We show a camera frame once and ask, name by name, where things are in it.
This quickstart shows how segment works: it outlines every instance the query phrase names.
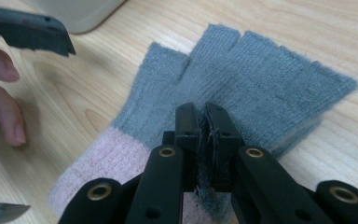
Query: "white object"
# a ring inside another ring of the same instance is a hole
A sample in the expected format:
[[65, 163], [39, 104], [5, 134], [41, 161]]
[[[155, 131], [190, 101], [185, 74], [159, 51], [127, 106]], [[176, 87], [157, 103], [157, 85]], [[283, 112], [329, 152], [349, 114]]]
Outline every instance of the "white object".
[[72, 34], [99, 25], [125, 0], [25, 0], [41, 13], [61, 21]]

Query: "human hand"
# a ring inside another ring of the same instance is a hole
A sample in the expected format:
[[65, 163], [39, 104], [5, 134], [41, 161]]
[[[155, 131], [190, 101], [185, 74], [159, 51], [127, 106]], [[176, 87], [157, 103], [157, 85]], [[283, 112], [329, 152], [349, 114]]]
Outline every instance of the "human hand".
[[[19, 73], [10, 57], [0, 50], [0, 80], [15, 82], [19, 78]], [[17, 147], [26, 142], [20, 108], [2, 87], [0, 87], [0, 126], [8, 144]]]

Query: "wooden table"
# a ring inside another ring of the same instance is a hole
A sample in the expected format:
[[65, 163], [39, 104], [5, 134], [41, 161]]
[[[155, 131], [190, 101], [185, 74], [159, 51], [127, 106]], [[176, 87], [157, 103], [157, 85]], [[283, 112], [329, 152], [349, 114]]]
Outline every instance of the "wooden table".
[[[34, 11], [21, 0], [0, 7]], [[0, 85], [20, 104], [28, 136], [25, 146], [9, 147], [0, 134], [0, 202], [32, 206], [15, 223], [57, 223], [49, 189], [117, 115], [150, 43], [189, 53], [208, 23], [269, 36], [358, 80], [351, 0], [129, 0], [92, 32], [71, 35], [77, 55], [69, 58], [9, 48], [0, 38], [21, 73]], [[358, 188], [358, 91], [280, 162], [310, 189], [327, 179]]]

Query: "metal grommet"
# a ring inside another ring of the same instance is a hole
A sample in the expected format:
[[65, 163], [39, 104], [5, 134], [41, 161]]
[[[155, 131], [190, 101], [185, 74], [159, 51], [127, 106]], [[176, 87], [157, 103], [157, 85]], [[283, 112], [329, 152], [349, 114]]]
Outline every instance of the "metal grommet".
[[246, 149], [246, 154], [248, 154], [248, 156], [253, 157], [253, 158], [264, 157], [264, 153], [262, 150], [253, 148], [253, 147]]
[[175, 155], [175, 150], [171, 147], [164, 147], [159, 150], [158, 154], [162, 157], [171, 157]]
[[333, 186], [329, 191], [335, 198], [344, 203], [358, 203], [358, 196], [348, 189]]
[[100, 201], [112, 192], [112, 187], [107, 183], [101, 183], [89, 189], [87, 197], [92, 201]]

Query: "wood grain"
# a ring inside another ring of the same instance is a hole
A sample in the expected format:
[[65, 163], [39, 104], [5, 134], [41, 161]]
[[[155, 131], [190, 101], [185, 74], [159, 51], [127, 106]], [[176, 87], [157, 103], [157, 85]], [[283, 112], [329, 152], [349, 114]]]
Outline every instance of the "wood grain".
[[[34, 11], [21, 0], [1, 7]], [[125, 103], [152, 41], [189, 53], [208, 23], [253, 30], [358, 80], [358, 1], [129, 0], [93, 31], [71, 35], [77, 55], [0, 48], [21, 73], [0, 82], [25, 117], [28, 143], [0, 133], [0, 202], [32, 206], [14, 223], [57, 223], [46, 197], [60, 174]], [[327, 179], [358, 188], [358, 91], [325, 114], [307, 139], [280, 159], [311, 189]]]

